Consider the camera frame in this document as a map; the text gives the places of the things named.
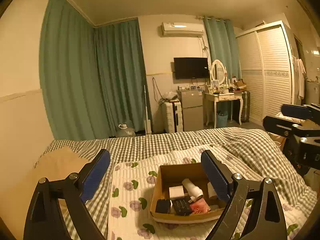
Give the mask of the black remote control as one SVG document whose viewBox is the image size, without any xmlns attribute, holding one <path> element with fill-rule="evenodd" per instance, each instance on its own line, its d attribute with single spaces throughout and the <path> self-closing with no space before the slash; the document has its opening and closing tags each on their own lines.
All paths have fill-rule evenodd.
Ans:
<svg viewBox="0 0 320 240">
<path fill-rule="evenodd" d="M 171 200 L 173 213 L 178 216 L 188 216 L 193 211 L 190 207 L 189 203 L 190 198 L 184 197 L 184 198 L 178 198 Z"/>
</svg>

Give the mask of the white bottle red cap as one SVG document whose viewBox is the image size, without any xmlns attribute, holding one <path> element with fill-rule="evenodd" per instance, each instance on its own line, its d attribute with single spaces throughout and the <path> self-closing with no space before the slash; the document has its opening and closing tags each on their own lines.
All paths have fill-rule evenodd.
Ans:
<svg viewBox="0 0 320 240">
<path fill-rule="evenodd" d="M 208 189 L 208 197 L 210 200 L 216 200 L 217 199 L 217 193 L 216 191 L 214 190 L 211 182 L 209 182 L 207 184 L 207 189 Z"/>
</svg>

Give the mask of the grey checkered bedsheet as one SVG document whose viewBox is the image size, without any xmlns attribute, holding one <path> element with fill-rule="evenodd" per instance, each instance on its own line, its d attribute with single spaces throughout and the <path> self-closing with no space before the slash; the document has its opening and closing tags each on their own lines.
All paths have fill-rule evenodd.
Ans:
<svg viewBox="0 0 320 240">
<path fill-rule="evenodd" d="M 68 146 L 73 152 L 80 155 L 80 157 L 88 160 L 92 160 L 101 149 L 109 151 L 111 163 L 108 171 L 94 197 L 86 204 L 89 213 L 93 217 L 93 220 L 101 233 L 108 238 L 108 211 L 111 198 L 112 173 L 117 161 L 120 159 L 120 151 L 126 148 L 132 149 L 134 147 L 158 146 L 161 144 L 169 144 L 174 148 L 186 148 L 187 146 L 199 146 L 201 143 L 216 143 L 219 145 L 239 144 L 241 146 L 266 146 L 270 143 L 275 144 L 271 137 L 260 129 L 230 127 L 204 129 L 193 132 L 153 134 L 132 138 L 126 137 L 86 141 L 55 140 L 48 146 L 46 151 L 48 153 Z"/>
</svg>

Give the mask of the beige pillow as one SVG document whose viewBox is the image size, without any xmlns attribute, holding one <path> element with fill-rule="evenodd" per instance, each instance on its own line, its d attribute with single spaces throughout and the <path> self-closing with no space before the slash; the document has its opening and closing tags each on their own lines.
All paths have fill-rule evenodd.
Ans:
<svg viewBox="0 0 320 240">
<path fill-rule="evenodd" d="M 39 179 L 63 180 L 73 172 L 80 172 L 87 163 L 88 159 L 65 146 L 44 154 L 24 178 L 1 192 L 1 218 L 16 239 L 23 238 L 29 204 Z"/>
</svg>

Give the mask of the hanging white clothes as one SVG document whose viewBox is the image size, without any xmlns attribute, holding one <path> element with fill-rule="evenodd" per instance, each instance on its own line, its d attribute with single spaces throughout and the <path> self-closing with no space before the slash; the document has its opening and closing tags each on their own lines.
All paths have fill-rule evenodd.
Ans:
<svg viewBox="0 0 320 240">
<path fill-rule="evenodd" d="M 305 80 L 306 70 L 305 70 L 302 59 L 298 59 L 295 56 L 293 56 L 292 61 L 293 61 L 293 70 L 294 70 L 294 76 L 295 76 L 295 90 L 298 98 L 302 100 L 304 99 L 304 95 L 305 95 L 304 80 Z"/>
</svg>

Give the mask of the dark suitcase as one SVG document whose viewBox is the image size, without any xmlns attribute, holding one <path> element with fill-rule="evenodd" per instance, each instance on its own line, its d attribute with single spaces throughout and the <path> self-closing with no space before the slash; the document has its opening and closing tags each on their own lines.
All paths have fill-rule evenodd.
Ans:
<svg viewBox="0 0 320 240">
<path fill-rule="evenodd" d="M 243 91 L 242 92 L 243 106 L 242 106 L 242 111 L 241 111 L 241 121 L 242 122 L 249 122 L 250 99 L 251 99 L 250 92 Z"/>
</svg>

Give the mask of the white louvered wardrobe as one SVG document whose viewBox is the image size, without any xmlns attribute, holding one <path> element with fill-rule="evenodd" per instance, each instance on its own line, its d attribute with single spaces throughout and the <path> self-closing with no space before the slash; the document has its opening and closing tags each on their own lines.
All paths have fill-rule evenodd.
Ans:
<svg viewBox="0 0 320 240">
<path fill-rule="evenodd" d="M 241 78 L 250 92 L 249 120 L 261 125 L 283 104 L 295 102 L 295 75 L 288 35 L 283 21 L 236 35 Z"/>
</svg>

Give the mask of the blue waste basket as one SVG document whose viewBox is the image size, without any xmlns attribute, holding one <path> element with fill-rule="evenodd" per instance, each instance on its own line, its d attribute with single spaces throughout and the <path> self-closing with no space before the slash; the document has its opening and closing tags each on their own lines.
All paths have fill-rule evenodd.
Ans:
<svg viewBox="0 0 320 240">
<path fill-rule="evenodd" d="M 217 128 L 223 128 L 227 126 L 228 115 L 217 114 L 216 116 L 216 126 Z"/>
</svg>

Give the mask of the pink rose patterned box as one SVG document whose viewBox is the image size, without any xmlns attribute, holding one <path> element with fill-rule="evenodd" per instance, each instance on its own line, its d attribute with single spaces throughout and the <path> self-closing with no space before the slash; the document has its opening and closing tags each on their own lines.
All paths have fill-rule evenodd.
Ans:
<svg viewBox="0 0 320 240">
<path fill-rule="evenodd" d="M 203 198 L 191 203 L 189 206 L 192 214 L 202 214 L 211 211 L 211 208 Z"/>
</svg>

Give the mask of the white dressing table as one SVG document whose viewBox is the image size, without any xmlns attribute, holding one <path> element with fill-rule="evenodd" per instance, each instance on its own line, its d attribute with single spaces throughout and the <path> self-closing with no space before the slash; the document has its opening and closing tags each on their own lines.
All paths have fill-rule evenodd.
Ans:
<svg viewBox="0 0 320 240">
<path fill-rule="evenodd" d="M 213 93 L 203 93 L 204 96 L 204 106 L 206 113 L 205 125 L 208 126 L 210 121 L 213 120 L 213 127 L 217 128 L 217 113 L 218 110 L 227 110 L 230 114 L 231 120 L 233 120 L 233 103 L 235 101 L 240 103 L 238 121 L 239 125 L 242 125 L 241 114 L 244 106 L 244 100 L 242 98 L 242 93 L 224 93 L 224 94 L 213 94 Z"/>
</svg>

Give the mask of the white lint remover device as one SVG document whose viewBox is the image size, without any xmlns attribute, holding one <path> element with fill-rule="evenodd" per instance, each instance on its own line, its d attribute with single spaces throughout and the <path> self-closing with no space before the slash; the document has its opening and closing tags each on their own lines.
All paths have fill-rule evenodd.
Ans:
<svg viewBox="0 0 320 240">
<path fill-rule="evenodd" d="M 196 186 L 190 179 L 184 179 L 182 181 L 182 185 L 187 190 L 192 202 L 196 202 L 203 197 L 203 191 L 198 186 Z"/>
</svg>

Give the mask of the white oval vanity mirror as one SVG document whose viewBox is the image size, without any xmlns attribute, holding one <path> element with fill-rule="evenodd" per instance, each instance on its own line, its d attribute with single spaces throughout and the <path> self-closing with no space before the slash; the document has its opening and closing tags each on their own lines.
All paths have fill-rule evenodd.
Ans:
<svg viewBox="0 0 320 240">
<path fill-rule="evenodd" d="M 210 70 L 210 83 L 213 87 L 219 87 L 226 81 L 227 70 L 220 60 L 214 60 Z"/>
</svg>

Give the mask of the small silver fridge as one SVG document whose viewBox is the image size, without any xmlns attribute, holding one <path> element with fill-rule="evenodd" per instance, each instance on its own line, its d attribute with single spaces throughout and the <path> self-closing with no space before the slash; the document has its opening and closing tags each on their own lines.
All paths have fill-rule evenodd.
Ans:
<svg viewBox="0 0 320 240">
<path fill-rule="evenodd" d="M 203 97 L 198 89 L 178 90 L 178 98 L 181 102 L 183 130 L 198 131 L 203 129 Z"/>
</svg>

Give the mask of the white small box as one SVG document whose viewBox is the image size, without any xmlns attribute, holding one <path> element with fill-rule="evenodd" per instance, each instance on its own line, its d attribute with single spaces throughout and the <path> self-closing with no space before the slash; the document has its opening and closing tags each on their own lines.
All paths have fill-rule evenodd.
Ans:
<svg viewBox="0 0 320 240">
<path fill-rule="evenodd" d="M 169 198 L 171 200 L 184 198 L 184 189 L 182 185 L 169 187 Z"/>
</svg>

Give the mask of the green curtain right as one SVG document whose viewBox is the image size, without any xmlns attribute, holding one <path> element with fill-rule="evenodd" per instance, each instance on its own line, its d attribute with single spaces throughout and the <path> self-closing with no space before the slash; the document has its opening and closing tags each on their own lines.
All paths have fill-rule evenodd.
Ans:
<svg viewBox="0 0 320 240">
<path fill-rule="evenodd" d="M 228 78 L 241 78 L 239 48 L 231 20 L 205 17 L 203 19 L 212 62 L 219 60 L 225 66 Z"/>
</svg>

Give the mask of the green curtain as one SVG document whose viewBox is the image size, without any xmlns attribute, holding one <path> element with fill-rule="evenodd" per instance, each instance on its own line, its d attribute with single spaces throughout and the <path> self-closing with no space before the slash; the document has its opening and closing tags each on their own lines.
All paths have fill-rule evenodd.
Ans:
<svg viewBox="0 0 320 240">
<path fill-rule="evenodd" d="M 231 20 L 205 17 L 203 19 L 212 62 L 219 60 L 225 66 L 228 78 L 241 78 L 239 48 Z"/>
<path fill-rule="evenodd" d="M 137 19 L 95 28 L 67 0 L 49 0 L 39 55 L 55 139 L 105 139 L 120 124 L 144 130 L 150 104 Z"/>
</svg>

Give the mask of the black power adapter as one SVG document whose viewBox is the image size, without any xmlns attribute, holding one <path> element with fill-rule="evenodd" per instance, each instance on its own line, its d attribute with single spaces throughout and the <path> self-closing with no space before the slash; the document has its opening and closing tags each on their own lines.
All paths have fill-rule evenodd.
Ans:
<svg viewBox="0 0 320 240">
<path fill-rule="evenodd" d="M 156 203 L 155 213 L 170 214 L 171 213 L 171 200 L 158 199 Z"/>
</svg>

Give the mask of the white suitcase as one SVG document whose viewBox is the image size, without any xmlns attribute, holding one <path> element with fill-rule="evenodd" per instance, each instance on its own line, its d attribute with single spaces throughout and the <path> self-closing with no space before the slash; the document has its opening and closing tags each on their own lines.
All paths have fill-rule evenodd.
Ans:
<svg viewBox="0 0 320 240">
<path fill-rule="evenodd" d="M 164 102 L 161 109 L 165 131 L 167 133 L 183 132 L 181 102 L 179 100 Z"/>
</svg>

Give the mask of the clear water jug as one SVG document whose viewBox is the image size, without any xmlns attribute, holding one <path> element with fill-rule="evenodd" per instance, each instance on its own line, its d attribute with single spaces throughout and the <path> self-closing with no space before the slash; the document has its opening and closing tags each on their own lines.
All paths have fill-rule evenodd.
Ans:
<svg viewBox="0 0 320 240">
<path fill-rule="evenodd" d="M 119 130 L 116 132 L 117 138 L 123 137 L 135 137 L 135 130 L 132 127 L 129 127 L 127 124 L 119 124 Z"/>
</svg>

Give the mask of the green curtain left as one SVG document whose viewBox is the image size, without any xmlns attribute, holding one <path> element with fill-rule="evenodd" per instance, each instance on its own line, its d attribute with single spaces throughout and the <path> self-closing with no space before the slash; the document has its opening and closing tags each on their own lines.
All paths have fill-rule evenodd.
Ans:
<svg viewBox="0 0 320 240">
<path fill-rule="evenodd" d="M 120 124 L 144 130 L 150 104 L 137 19 L 95 28 L 67 0 L 49 0 L 39 55 L 55 139 L 105 139 Z"/>
</svg>

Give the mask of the white air conditioner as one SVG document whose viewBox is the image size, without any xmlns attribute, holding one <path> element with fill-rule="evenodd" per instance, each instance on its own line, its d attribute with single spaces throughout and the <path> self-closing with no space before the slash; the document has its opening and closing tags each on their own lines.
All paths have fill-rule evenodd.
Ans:
<svg viewBox="0 0 320 240">
<path fill-rule="evenodd" d="M 192 36 L 204 35 L 204 26 L 199 23 L 163 22 L 161 25 L 163 36 Z"/>
</svg>

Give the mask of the black wall television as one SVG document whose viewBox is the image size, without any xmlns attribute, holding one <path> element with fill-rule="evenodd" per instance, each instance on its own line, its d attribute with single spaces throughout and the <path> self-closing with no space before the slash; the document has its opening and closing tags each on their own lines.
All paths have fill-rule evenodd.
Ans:
<svg viewBox="0 0 320 240">
<path fill-rule="evenodd" d="M 204 57 L 175 57 L 174 73 L 176 79 L 207 79 L 209 77 L 208 59 Z"/>
</svg>

